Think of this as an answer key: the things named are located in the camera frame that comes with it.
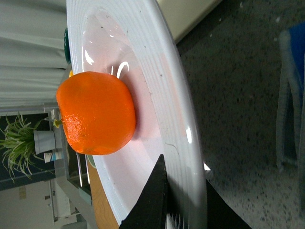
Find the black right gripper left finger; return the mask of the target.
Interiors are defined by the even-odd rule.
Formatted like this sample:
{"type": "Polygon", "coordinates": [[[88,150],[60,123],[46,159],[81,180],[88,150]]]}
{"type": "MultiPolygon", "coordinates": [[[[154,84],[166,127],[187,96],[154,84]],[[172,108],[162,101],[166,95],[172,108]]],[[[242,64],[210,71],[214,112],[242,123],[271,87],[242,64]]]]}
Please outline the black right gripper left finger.
{"type": "Polygon", "coordinates": [[[166,228],[168,179],[164,155],[160,155],[136,204],[121,229],[166,228]]]}

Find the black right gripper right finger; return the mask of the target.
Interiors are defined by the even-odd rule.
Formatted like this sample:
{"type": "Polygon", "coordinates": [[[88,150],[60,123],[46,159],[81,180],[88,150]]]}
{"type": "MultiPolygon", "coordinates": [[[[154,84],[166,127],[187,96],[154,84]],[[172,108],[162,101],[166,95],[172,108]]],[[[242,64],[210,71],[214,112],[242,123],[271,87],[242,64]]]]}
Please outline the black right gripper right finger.
{"type": "Polygon", "coordinates": [[[251,227],[221,198],[208,180],[207,226],[209,229],[251,229],[251,227]]]}

